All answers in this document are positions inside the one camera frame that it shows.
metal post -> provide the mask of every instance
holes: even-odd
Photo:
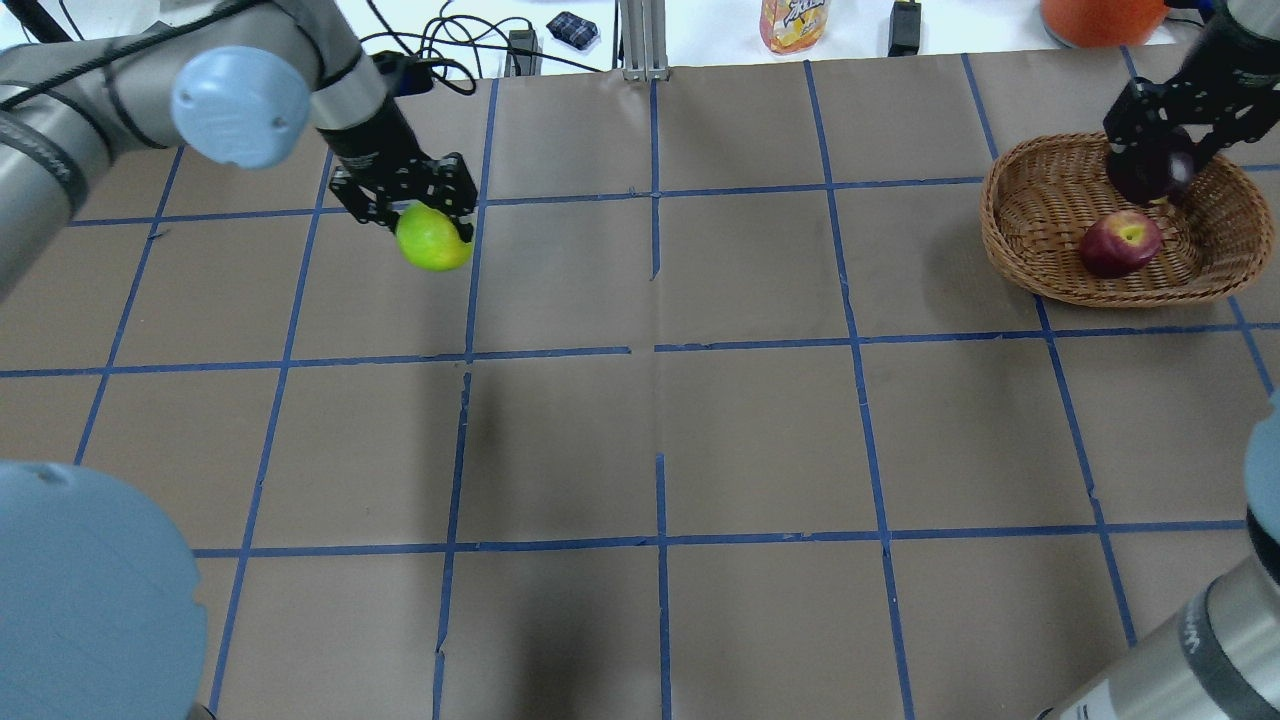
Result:
[[[667,79],[666,0],[621,0],[622,76],[630,81]]]

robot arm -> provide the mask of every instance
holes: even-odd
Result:
[[[1103,120],[1107,172],[1132,202],[1176,199],[1220,150],[1257,142],[1280,120],[1280,3],[1220,0],[1165,83],[1134,78]],[[1210,126],[1193,142],[1183,126]]]
[[[122,152],[187,142],[268,167],[308,117],[357,220],[394,229],[392,202],[421,200],[471,238],[462,156],[422,152],[333,0],[232,0],[177,28],[0,54],[0,299]]]

brown basket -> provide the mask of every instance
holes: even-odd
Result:
[[[982,240],[996,269],[1032,292],[1093,307],[1206,302],[1243,290],[1267,260],[1275,228],[1262,193],[1240,168],[1217,156],[1176,208],[1137,208],[1106,173],[1103,133],[1028,140],[1002,155],[982,191]],[[1076,250],[1108,213],[1138,209],[1165,245],[1143,269],[1102,279]]]

green ball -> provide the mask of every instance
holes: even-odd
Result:
[[[471,259],[471,243],[444,213],[415,201],[396,224],[396,243],[410,264],[442,273]]]

